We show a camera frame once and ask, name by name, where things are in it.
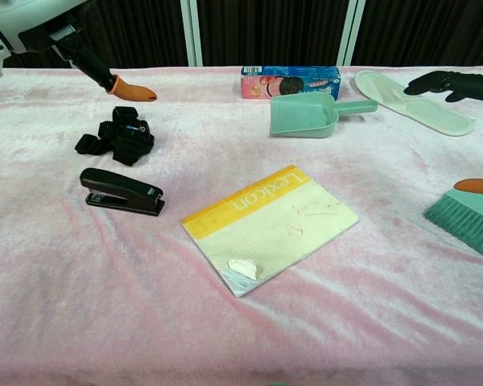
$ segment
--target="table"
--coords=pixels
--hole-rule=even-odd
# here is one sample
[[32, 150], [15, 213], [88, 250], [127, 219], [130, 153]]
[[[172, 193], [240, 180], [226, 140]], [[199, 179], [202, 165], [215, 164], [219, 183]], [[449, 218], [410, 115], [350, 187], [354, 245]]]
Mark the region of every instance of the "table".
[[[364, 99], [362, 69], [341, 68], [340, 101]], [[433, 70], [375, 69], [402, 84]], [[155, 103], [75, 70], [4, 72], [0, 385], [483, 385], [483, 256], [422, 216], [483, 176], [483, 102], [450, 105], [475, 120], [461, 138], [382, 106], [330, 138], [269, 138], [269, 101], [239, 97], [240, 68], [119, 71]], [[73, 149], [117, 105], [156, 138], [133, 167]], [[235, 298], [180, 220], [290, 164], [361, 222]], [[161, 187], [161, 215], [87, 206], [87, 167]]]

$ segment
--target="yellow notebook cover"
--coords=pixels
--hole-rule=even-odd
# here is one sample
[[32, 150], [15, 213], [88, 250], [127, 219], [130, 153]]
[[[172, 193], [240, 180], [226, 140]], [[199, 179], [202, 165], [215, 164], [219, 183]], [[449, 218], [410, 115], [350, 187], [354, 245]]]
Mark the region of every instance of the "yellow notebook cover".
[[358, 222], [296, 166], [185, 218], [182, 225], [237, 297]]

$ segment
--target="stapler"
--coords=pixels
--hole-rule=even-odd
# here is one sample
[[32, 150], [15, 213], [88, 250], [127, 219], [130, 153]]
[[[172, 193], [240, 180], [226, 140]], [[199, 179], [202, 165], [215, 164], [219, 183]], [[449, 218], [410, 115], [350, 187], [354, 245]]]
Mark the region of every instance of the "stapler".
[[84, 169], [80, 184], [89, 188], [86, 203], [94, 207], [157, 216], [164, 205], [163, 191], [158, 187], [107, 170]]

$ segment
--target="brush bristles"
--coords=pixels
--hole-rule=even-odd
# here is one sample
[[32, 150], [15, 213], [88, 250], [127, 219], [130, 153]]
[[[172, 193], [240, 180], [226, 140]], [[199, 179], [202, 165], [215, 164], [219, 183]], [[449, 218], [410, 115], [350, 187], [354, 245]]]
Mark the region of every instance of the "brush bristles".
[[424, 212], [424, 217], [483, 254], [483, 216], [445, 195]]

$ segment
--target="green dustpan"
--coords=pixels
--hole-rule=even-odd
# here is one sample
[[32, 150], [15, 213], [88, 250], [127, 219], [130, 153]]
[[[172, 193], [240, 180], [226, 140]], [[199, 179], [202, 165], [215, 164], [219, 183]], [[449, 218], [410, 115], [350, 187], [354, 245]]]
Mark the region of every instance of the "green dustpan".
[[335, 130], [340, 115], [372, 113], [376, 101], [336, 103], [326, 92], [274, 96], [270, 100], [270, 135], [326, 138]]

